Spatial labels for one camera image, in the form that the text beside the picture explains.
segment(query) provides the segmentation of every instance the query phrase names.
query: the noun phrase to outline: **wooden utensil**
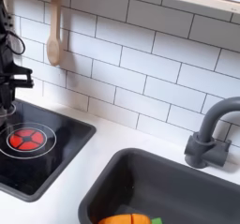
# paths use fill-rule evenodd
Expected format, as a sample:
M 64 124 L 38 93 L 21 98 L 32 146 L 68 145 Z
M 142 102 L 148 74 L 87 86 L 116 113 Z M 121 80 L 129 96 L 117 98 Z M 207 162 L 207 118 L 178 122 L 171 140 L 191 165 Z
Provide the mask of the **wooden utensil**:
M 60 40 L 61 0 L 51 3 L 51 33 L 47 43 L 47 54 L 50 63 L 57 66 L 60 62 L 62 45 Z

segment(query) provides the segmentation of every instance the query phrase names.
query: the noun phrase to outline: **gray faucet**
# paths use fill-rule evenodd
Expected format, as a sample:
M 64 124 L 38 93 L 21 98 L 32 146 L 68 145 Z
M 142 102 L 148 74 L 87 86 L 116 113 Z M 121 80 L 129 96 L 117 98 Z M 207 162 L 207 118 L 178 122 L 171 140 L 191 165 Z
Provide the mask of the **gray faucet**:
M 186 163 L 196 169 L 202 169 L 209 163 L 223 167 L 228 154 L 231 141 L 217 143 L 213 136 L 218 120 L 229 112 L 240 111 L 240 97 L 232 97 L 214 105 L 203 119 L 199 132 L 189 137 L 185 150 Z

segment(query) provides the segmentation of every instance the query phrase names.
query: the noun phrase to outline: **induction hob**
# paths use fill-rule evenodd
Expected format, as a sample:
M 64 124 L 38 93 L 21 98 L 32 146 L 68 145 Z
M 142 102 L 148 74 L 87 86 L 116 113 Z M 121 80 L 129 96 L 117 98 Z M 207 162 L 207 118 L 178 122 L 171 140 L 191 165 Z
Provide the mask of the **induction hob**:
M 0 129 L 0 190 L 34 202 L 96 129 L 26 102 L 18 100 L 13 105 L 13 113 Z

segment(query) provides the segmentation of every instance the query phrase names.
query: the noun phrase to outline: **toy carrot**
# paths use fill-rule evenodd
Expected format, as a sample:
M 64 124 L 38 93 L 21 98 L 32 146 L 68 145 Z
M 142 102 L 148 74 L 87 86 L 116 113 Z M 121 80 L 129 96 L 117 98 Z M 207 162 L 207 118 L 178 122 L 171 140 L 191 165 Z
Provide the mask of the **toy carrot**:
M 132 214 L 108 217 L 99 221 L 98 224 L 162 224 L 162 221 L 160 218 L 151 221 L 151 219 L 145 215 Z

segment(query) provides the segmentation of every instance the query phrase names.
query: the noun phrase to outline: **sink basin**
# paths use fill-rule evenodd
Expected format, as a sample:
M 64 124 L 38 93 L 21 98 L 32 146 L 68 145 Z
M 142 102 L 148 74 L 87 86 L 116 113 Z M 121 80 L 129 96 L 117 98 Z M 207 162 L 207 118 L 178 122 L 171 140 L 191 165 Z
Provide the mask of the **sink basin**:
M 113 156 L 79 208 L 81 224 L 140 213 L 163 224 L 239 224 L 240 186 L 138 149 Z

